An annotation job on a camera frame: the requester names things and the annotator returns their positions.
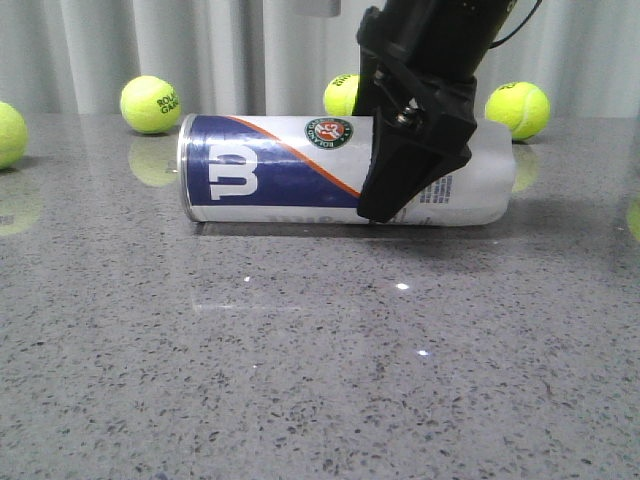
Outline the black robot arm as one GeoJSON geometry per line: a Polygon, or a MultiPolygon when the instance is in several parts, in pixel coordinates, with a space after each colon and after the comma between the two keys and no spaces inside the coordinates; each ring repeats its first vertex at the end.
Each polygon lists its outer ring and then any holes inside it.
{"type": "Polygon", "coordinates": [[[372,117],[373,144],[359,216],[387,222],[469,162],[475,71],[511,9],[509,1],[388,1],[365,11],[353,113],[372,117]]]}

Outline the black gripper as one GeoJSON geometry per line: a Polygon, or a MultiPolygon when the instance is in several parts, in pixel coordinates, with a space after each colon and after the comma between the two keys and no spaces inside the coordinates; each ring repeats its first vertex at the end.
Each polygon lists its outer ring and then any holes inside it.
{"type": "Polygon", "coordinates": [[[370,7],[356,39],[360,67],[352,114],[374,115],[357,214],[385,223],[471,159],[476,7],[370,7]]]}

